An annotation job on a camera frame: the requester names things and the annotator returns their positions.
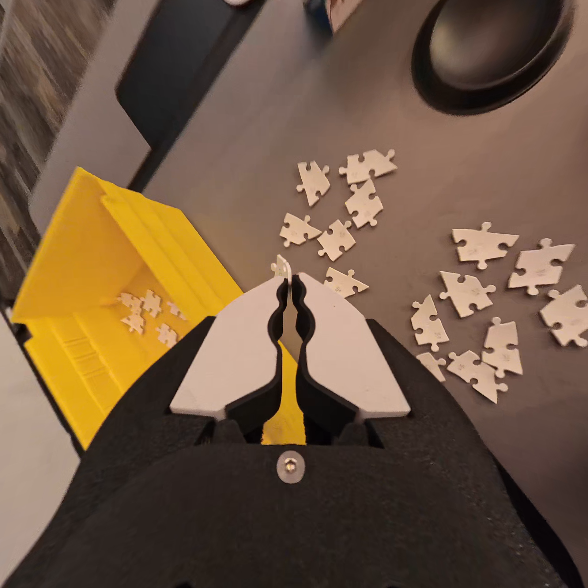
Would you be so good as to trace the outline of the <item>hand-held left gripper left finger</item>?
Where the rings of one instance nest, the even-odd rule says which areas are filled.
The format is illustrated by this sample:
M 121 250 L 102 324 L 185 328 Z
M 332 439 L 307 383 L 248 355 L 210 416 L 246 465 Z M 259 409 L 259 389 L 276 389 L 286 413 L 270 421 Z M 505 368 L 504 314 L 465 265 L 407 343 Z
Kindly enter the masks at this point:
M 214 318 L 170 404 L 175 414 L 270 420 L 281 405 L 287 278 L 273 277 Z

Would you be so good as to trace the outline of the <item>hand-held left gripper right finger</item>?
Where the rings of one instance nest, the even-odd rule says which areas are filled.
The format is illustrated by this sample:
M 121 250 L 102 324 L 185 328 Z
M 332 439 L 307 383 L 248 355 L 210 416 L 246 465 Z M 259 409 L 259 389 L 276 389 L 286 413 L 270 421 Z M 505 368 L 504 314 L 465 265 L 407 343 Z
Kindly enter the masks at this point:
M 292 278 L 302 340 L 297 397 L 310 419 L 403 417 L 410 406 L 368 321 L 306 273 Z

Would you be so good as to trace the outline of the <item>heap of white puzzle pieces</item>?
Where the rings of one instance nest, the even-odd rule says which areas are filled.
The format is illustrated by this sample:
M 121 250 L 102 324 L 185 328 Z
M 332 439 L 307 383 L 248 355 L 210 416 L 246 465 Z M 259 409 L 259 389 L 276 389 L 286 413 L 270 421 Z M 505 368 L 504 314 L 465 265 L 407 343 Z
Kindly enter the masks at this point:
M 178 326 L 186 327 L 188 319 L 173 301 L 150 289 L 142 296 L 121 292 L 116 301 L 126 309 L 120 321 L 130 333 L 143 336 L 152 332 L 156 340 L 167 348 L 172 348 L 181 339 Z

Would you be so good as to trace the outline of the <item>spread of white jigsaw pieces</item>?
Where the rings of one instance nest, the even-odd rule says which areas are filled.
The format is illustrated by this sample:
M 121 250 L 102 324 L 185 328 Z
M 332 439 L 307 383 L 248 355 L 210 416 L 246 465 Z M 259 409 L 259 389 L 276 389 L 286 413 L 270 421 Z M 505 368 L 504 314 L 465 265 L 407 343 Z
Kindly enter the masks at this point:
M 373 149 L 363 155 L 349 155 L 346 166 L 339 168 L 339 174 L 346 178 L 352 195 L 345 202 L 345 207 L 352 215 L 352 222 L 357 229 L 366 224 L 376 226 L 376 216 L 383 210 L 383 204 L 376 195 L 373 178 L 394 172 L 398 167 L 393 163 L 395 152 L 388 150 L 386 154 Z M 327 193 L 330 187 L 327 174 L 329 167 L 319 167 L 316 161 L 298 163 L 301 183 L 297 186 L 299 193 L 305 192 L 310 207 L 319 202 L 319 197 Z M 319 255 L 327 254 L 331 261 L 339 259 L 344 251 L 355 244 L 349 233 L 351 222 L 342 224 L 337 220 L 322 235 L 317 229 L 309 226 L 310 217 L 299 219 L 287 214 L 284 218 L 280 236 L 285 239 L 284 246 L 292 242 L 300 244 L 305 238 L 317 238 L 322 245 Z M 478 230 L 452 229 L 453 242 L 458 246 L 456 252 L 461 262 L 475 262 L 478 270 L 485 270 L 488 261 L 502 259 L 508 253 L 507 248 L 513 246 L 518 235 L 491 232 L 491 222 L 483 222 Z M 556 285 L 563 271 L 562 263 L 566 262 L 575 245 L 554 245 L 549 238 L 539 241 L 537 248 L 521 251 L 517 258 L 515 271 L 509 276 L 508 289 L 525 289 L 527 295 L 537 296 L 540 286 Z M 445 287 L 439 293 L 439 299 L 450 299 L 460 318 L 472 316 L 474 311 L 490 307 L 493 302 L 489 298 L 496 292 L 494 285 L 482 285 L 476 276 L 460 276 L 457 273 L 441 270 L 439 275 Z M 574 343 L 580 348 L 587 347 L 587 295 L 581 285 L 575 285 L 566 292 L 550 290 L 551 301 L 540 310 L 544 324 L 550 328 L 553 337 L 561 346 Z M 445 365 L 442 358 L 436 359 L 434 352 L 439 351 L 439 344 L 449 342 L 449 337 L 437 318 L 437 311 L 432 296 L 428 295 L 423 302 L 414 301 L 415 313 L 411 324 L 415 333 L 416 343 L 430 346 L 430 352 L 417 356 L 421 364 L 433 374 L 438 381 L 445 378 L 440 366 Z M 497 403 L 498 392 L 506 392 L 508 386 L 497 379 L 504 378 L 505 371 L 522 375 L 518 350 L 518 330 L 516 322 L 503 322 L 494 317 L 488 328 L 481 357 L 471 350 L 460 355 L 450 353 L 451 360 L 447 370 L 472 386 L 474 390 L 493 403 Z

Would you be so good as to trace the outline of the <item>yellow plastic bin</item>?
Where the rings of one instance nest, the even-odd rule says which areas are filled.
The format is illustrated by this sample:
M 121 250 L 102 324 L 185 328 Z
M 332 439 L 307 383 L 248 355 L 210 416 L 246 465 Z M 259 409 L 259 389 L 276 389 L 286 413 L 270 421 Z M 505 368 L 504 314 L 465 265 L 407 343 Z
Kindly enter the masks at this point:
M 150 289 L 187 316 L 172 348 L 130 333 L 121 292 Z M 76 168 L 13 307 L 24 344 L 86 450 L 110 413 L 171 401 L 216 315 L 243 290 L 179 209 Z

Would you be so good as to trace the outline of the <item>black ball stand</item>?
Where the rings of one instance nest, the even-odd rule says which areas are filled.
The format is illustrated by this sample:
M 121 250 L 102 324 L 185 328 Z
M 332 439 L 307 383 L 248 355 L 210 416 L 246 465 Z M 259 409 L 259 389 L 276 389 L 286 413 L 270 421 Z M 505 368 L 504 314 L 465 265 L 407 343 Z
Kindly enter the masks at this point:
M 439 1 L 413 46 L 415 90 L 448 115 L 501 108 L 561 57 L 575 11 L 576 1 Z

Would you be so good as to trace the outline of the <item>colourful puzzle box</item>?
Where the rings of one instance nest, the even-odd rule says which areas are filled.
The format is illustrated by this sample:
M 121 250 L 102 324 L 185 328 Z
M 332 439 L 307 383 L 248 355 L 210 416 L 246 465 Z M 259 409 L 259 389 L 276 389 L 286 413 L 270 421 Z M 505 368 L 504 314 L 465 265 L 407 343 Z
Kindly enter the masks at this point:
M 307 14 L 331 35 L 336 34 L 362 1 L 302 1 Z

